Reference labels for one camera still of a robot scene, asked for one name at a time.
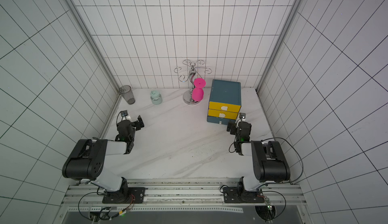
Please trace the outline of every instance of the cable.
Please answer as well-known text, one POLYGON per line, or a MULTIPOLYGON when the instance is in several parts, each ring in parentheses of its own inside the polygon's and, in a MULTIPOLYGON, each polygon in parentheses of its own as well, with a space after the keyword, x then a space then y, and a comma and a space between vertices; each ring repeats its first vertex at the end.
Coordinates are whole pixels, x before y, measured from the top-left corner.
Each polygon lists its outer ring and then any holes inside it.
POLYGON ((78 201, 78 212, 81 214, 82 217, 88 219, 89 221, 91 221, 91 220, 93 220, 93 219, 87 218, 86 216, 82 215, 82 213, 81 213, 81 211, 80 211, 80 202, 81 202, 81 199, 82 199, 83 197, 87 196, 88 194, 95 194, 95 193, 96 193, 96 192, 87 193, 87 194, 85 194, 84 196, 82 196, 82 197, 80 198, 80 201, 78 201))
POLYGON ((117 117, 116 117, 116 125, 118 124, 117 121, 119 120, 119 115, 121 114, 121 112, 122 112, 122 111, 120 111, 119 114, 118 114, 117 117))
POLYGON ((274 218, 272 218, 272 220, 273 220, 273 219, 279 217, 279 216, 284 212, 284 210, 286 209, 286 205, 287 205, 286 198, 284 197, 284 195, 282 195, 281 193, 279 193, 279 192, 277 192, 277 191, 263 191, 263 192, 275 192, 275 193, 280 194, 280 195, 283 197, 283 199, 284 199, 284 208, 283 208, 282 212, 280 212, 279 215, 277 215, 277 216, 275 216, 274 218))
MULTIPOLYGON (((99 138, 97 138, 97 137, 92 137, 92 139, 99 140, 99 138)), ((109 140, 108 139, 108 141, 114 141, 114 140, 109 140)))
POLYGON ((100 188, 97 188, 97 192, 96 192, 96 193, 97 193, 98 195, 105 195, 105 193, 99 193, 99 192, 98 192, 99 190, 100 190, 100 188))
POLYGON ((228 188, 229 188, 229 186, 227 186, 227 185, 221 186, 221 187, 220 187, 220 192, 221 192, 221 193, 223 193, 223 192, 221 191, 222 187, 228 187, 228 188))
POLYGON ((303 170, 304 170, 304 166, 303 166, 303 161, 302 161, 302 158, 300 157, 300 155, 299 155, 299 153, 296 151, 296 149, 286 140, 286 139, 284 139, 284 138, 281 138, 281 137, 272 137, 272 138, 268 138, 268 139, 264 139, 264 140, 262 140, 262 141, 266 141, 266 140, 270 140, 270 139, 283 139, 283 140, 285 140, 285 142, 287 142, 289 145, 290 145, 290 147, 295 151, 295 153, 298 155, 298 157, 299 157, 299 159, 300 159, 300 162, 301 162, 301 164, 302 164, 302 172, 300 173, 300 175, 299 175, 299 177, 297 177, 295 180, 290 180, 290 181, 288 181, 288 182, 285 182, 285 183, 277 183, 277 184, 286 184, 286 183, 293 183, 293 182, 295 182, 295 181, 297 181, 298 179, 300 179, 300 177, 302 177, 302 175, 303 175, 303 170))
POLYGON ((236 149, 234 149, 234 151, 230 151, 230 147, 231 147, 233 144, 234 144, 234 142, 233 142, 232 144, 230 144, 230 146, 229 146, 229 152, 230 152, 230 153, 236 152, 236 149))

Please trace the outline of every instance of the marble table surface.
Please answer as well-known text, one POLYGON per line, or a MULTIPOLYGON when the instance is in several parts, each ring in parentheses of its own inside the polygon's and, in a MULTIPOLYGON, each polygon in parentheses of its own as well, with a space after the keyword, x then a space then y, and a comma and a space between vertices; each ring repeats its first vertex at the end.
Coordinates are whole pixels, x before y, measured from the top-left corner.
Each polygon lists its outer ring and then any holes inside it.
MULTIPOLYGON (((133 105, 121 98, 105 139, 117 135, 116 116, 122 110, 133 120, 141 115, 145 127, 136 131, 131 153, 106 156, 105 167, 127 179, 239 178, 253 173, 252 157, 229 153, 235 136, 227 126, 206 121, 210 89, 204 89, 203 100, 194 106, 182 100, 187 89, 158 89, 160 105, 151 103, 150 91, 134 89, 133 105)), ((255 90, 241 89, 241 101, 240 112, 252 124, 251 140, 272 137, 255 90)))

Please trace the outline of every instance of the white tiled wall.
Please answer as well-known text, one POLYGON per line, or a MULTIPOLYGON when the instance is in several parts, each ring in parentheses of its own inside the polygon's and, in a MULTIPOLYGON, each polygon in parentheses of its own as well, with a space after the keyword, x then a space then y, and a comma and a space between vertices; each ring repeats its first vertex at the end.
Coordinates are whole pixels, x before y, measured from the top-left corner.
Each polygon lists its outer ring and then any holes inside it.
POLYGON ((116 99, 64 0, 0 0, 0 223, 52 223, 116 99))
POLYGON ((179 88, 185 59, 256 87, 294 0, 73 1, 119 85, 179 88))
POLYGON ((274 135, 303 158, 316 224, 386 223, 387 20, 388 0, 302 0, 259 90, 274 135))

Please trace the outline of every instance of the metal cup holder stand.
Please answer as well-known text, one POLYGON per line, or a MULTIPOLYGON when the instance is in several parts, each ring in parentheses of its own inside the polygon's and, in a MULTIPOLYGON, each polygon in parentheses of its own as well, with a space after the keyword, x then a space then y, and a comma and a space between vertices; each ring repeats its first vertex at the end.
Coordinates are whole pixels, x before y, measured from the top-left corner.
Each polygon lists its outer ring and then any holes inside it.
POLYGON ((178 79, 181 82, 187 82, 187 79, 189 79, 191 84, 192 84, 191 89, 189 89, 188 91, 186 91, 183 94, 183 101, 188 105, 196 105, 197 103, 199 103, 199 101, 193 100, 191 95, 192 95, 192 92, 195 88, 194 82, 193 82, 194 76, 196 74, 198 74, 201 77, 201 75, 198 73, 197 69, 198 68, 205 69, 205 74, 211 74, 212 70, 209 67, 197 66, 197 63, 198 63, 198 65, 204 65, 205 64, 204 60, 197 60, 196 62, 193 62, 193 61, 187 59, 187 60, 184 60, 182 63, 184 65, 188 66, 189 68, 182 70, 182 67, 177 67, 174 69, 174 72, 181 73, 183 71, 187 71, 187 78, 186 78, 186 75, 181 75, 181 76, 179 76, 178 79))

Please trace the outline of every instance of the metal bracket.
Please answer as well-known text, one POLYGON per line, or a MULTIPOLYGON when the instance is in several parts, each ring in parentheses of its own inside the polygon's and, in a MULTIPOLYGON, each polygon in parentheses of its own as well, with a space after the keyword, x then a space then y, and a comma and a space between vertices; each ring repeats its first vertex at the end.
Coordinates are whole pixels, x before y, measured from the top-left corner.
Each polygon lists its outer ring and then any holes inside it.
POLYGON ((237 187, 223 187, 224 202, 225 203, 264 203, 264 197, 261 192, 245 191, 238 193, 237 187))
MULTIPOLYGON (((135 204, 141 204, 144 201, 144 192, 146 188, 128 188, 129 195, 133 194, 135 197, 135 204)), ((130 204, 132 202, 132 198, 129 197, 125 202, 121 202, 120 204, 130 204)), ((117 200, 109 197, 109 195, 105 195, 102 203, 104 204, 117 204, 117 200)))

